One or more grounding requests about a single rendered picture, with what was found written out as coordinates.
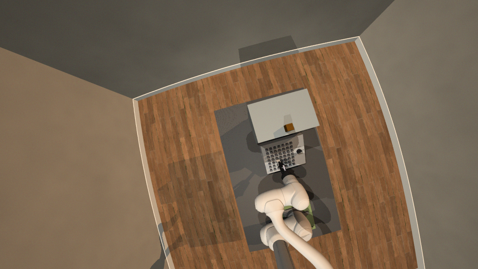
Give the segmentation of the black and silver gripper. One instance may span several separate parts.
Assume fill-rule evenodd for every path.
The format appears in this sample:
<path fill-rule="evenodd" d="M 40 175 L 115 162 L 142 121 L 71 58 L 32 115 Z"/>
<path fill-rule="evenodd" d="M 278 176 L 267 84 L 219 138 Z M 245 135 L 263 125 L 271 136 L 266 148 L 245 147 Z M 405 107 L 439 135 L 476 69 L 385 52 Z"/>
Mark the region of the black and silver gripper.
<path fill-rule="evenodd" d="M 280 170 L 282 171 L 282 179 L 287 176 L 287 175 L 292 175 L 291 172 L 288 172 L 288 170 L 286 170 L 285 168 L 285 164 L 283 164 L 280 160 L 276 160 L 277 164 L 278 164 L 278 167 L 280 168 Z"/>

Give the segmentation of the grey machine cabinet with sloped keypad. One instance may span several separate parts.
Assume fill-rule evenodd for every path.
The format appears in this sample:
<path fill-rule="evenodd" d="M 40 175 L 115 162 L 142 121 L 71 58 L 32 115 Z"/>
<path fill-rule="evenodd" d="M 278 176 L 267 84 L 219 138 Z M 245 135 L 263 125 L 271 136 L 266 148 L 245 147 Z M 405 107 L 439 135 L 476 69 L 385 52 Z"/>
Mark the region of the grey machine cabinet with sloped keypad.
<path fill-rule="evenodd" d="M 319 126 L 307 89 L 249 104 L 247 109 L 267 174 L 280 171 L 276 160 L 286 169 L 306 163 L 303 134 L 296 132 Z"/>

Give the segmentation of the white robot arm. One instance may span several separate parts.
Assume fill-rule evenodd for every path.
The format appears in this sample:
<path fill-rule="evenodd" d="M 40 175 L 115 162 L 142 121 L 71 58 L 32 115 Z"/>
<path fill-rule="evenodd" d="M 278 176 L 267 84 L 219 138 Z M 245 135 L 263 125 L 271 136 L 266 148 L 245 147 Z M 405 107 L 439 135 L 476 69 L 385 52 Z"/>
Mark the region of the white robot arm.
<path fill-rule="evenodd" d="M 307 241 L 312 238 L 312 227 L 306 218 L 309 197 L 305 188 L 294 175 L 287 175 L 282 180 L 283 187 L 271 189 L 258 194 L 255 208 L 266 213 L 272 222 L 261 228 L 261 240 L 273 250 L 278 269 L 296 269 L 289 252 L 291 244 L 316 269 L 333 269 L 329 261 Z M 285 206 L 293 206 L 284 209 Z M 285 219 L 282 218 L 282 214 Z"/>

